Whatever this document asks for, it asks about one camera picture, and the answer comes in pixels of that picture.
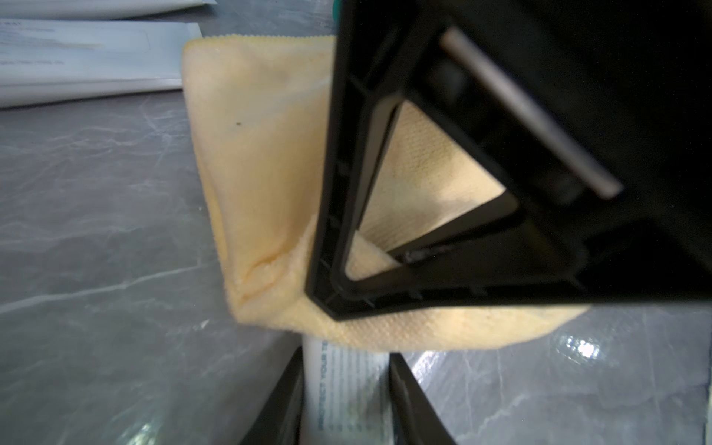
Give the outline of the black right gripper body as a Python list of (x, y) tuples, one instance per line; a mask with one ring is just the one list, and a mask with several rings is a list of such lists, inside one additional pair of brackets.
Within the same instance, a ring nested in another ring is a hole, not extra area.
[(495, 301), (711, 296), (708, 1), (442, 1), (424, 81), (506, 187), (420, 270)]

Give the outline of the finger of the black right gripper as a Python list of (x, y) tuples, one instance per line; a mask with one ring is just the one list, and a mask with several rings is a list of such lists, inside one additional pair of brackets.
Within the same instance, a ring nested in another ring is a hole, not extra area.
[[(511, 193), (393, 248), (396, 268), (347, 276), (355, 233), (382, 170), (405, 100), (467, 153), (475, 148), (445, 104), (469, 87), (463, 66), (435, 47), (454, 15), (441, 1), (400, 1), (375, 21), (372, 1), (339, 8), (323, 196), (306, 291), (337, 321), (431, 307), (573, 305), (576, 257), (546, 235)], [(366, 24), (375, 33), (368, 35)]]

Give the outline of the white toothpaste tube purple cap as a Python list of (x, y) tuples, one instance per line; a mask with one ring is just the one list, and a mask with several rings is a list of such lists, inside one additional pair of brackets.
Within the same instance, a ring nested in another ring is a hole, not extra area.
[(300, 444), (393, 444), (389, 354), (302, 338)]

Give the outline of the yellow cleaning cloth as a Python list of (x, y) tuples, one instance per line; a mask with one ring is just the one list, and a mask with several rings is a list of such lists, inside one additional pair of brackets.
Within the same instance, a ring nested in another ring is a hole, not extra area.
[[(576, 306), (407, 311), (337, 322), (305, 294), (326, 155), (335, 40), (228, 35), (189, 43), (183, 87), (226, 300), (242, 324), (373, 352), (490, 350), (537, 339)], [(406, 106), (355, 234), (352, 278), (395, 266), (389, 250), (504, 189)]]

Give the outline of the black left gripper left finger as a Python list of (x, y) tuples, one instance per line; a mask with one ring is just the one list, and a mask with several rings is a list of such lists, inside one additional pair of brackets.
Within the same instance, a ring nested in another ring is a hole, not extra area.
[(305, 373), (298, 347), (240, 445), (296, 445), (304, 404)]

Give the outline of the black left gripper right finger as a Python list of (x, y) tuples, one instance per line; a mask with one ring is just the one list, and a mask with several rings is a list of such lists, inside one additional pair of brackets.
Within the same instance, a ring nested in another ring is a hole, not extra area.
[(456, 445), (400, 353), (389, 354), (389, 396), (398, 445)]

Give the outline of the white tube green cap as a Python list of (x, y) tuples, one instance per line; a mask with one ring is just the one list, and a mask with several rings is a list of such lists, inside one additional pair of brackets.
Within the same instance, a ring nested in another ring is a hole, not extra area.
[(332, 5), (332, 17), (333, 17), (334, 22), (337, 22), (339, 20), (340, 7), (341, 7), (341, 1), (334, 0), (333, 5)]

